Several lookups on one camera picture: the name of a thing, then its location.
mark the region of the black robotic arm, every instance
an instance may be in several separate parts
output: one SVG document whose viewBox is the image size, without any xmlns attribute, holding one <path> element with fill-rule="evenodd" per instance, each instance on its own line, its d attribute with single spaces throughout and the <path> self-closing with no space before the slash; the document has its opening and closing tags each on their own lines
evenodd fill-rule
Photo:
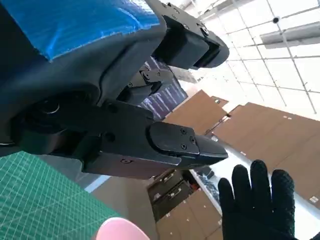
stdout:
<svg viewBox="0 0 320 240">
<path fill-rule="evenodd" d="M 227 46 L 178 7 L 148 1 L 159 25 L 102 38 L 48 60 L 4 6 L 0 40 L 0 156 L 17 151 L 82 161 L 83 171 L 147 179 L 228 157 L 192 128 L 155 122 L 135 106 L 172 73 L 141 66 L 151 55 L 184 69 L 223 63 Z"/>
</svg>

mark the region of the brown cardboard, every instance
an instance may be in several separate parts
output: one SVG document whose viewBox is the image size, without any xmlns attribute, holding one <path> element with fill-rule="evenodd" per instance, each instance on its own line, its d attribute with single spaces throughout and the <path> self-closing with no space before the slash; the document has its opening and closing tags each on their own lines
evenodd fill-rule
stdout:
<svg viewBox="0 0 320 240">
<path fill-rule="evenodd" d="M 233 147 L 239 152 L 247 153 L 253 145 L 261 141 L 283 121 L 285 121 L 285 118 L 281 111 L 266 107 L 266 110 L 261 112 L 253 122 L 250 122 L 250 125 L 243 127 L 247 132 L 233 144 Z"/>
<path fill-rule="evenodd" d="M 218 228 L 211 236 L 207 237 L 206 240 L 224 240 L 222 227 Z"/>
<path fill-rule="evenodd" d="M 205 135 L 227 113 L 204 91 L 198 91 L 163 121 L 193 128 L 198 135 Z"/>
<path fill-rule="evenodd" d="M 218 104 L 220 107 L 223 107 L 224 105 L 226 105 L 229 101 L 227 101 L 227 100 L 225 100 L 225 99 L 223 99 L 223 98 L 220 98 L 220 97 L 217 97 L 217 96 L 212 96 L 211 97 L 213 100 L 214 100 L 214 102 L 216 103 L 216 104 Z"/>
<path fill-rule="evenodd" d="M 246 129 L 243 126 L 250 126 L 248 122 L 253 121 L 256 115 L 264 110 L 265 108 L 260 105 L 247 103 L 234 116 L 231 116 L 229 120 L 216 127 L 213 133 L 222 141 L 233 146 L 234 143 L 241 139 L 238 132 L 241 129 Z"/>
<path fill-rule="evenodd" d="M 205 237 L 209 237 L 220 227 L 221 215 L 201 189 L 195 191 L 186 201 Z"/>
<path fill-rule="evenodd" d="M 307 201 L 320 191 L 319 151 L 313 152 L 309 161 L 293 177 L 296 192 Z"/>
<path fill-rule="evenodd" d="M 156 223 L 159 240 L 182 240 L 174 217 L 168 213 Z"/>
<path fill-rule="evenodd" d="M 250 159 L 262 159 L 272 171 L 279 163 L 319 131 L 319 122 L 283 112 L 285 121 L 272 129 L 246 152 Z"/>
<path fill-rule="evenodd" d="M 244 106 L 242 106 L 242 105 L 236 106 L 234 109 L 232 109 L 232 110 L 229 112 L 229 115 L 230 115 L 231 117 L 235 116 L 237 113 L 239 113 L 239 112 L 242 110 L 243 107 L 244 107 Z"/>
<path fill-rule="evenodd" d="M 181 240 L 204 240 L 205 235 L 197 222 L 189 204 L 186 201 L 180 203 L 170 213 L 180 232 Z"/>
</svg>

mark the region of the blue painter's tape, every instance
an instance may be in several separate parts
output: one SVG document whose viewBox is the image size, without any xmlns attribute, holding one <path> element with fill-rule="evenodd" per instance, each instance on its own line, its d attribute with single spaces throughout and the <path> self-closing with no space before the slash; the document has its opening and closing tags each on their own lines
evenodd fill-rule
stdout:
<svg viewBox="0 0 320 240">
<path fill-rule="evenodd" d="M 144 0 L 0 0 L 48 60 L 115 34 L 159 25 Z"/>
</svg>

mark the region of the green cutting mat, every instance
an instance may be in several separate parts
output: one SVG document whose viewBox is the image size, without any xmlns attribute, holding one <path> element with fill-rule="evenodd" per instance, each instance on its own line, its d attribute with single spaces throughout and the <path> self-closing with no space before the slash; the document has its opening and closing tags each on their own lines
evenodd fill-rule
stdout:
<svg viewBox="0 0 320 240">
<path fill-rule="evenodd" d="M 0 239 L 88 240 L 119 216 L 26 152 L 0 158 L 0 181 Z"/>
</svg>

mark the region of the human hand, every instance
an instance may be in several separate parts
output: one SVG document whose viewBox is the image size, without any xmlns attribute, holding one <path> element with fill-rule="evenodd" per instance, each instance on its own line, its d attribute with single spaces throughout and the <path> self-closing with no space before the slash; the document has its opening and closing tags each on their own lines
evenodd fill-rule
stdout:
<svg viewBox="0 0 320 240">
<path fill-rule="evenodd" d="M 232 185 L 222 178 L 219 196 L 224 240 L 294 240 L 294 181 L 284 170 L 275 170 L 271 191 L 265 163 L 255 160 L 247 169 L 237 165 Z"/>
</svg>

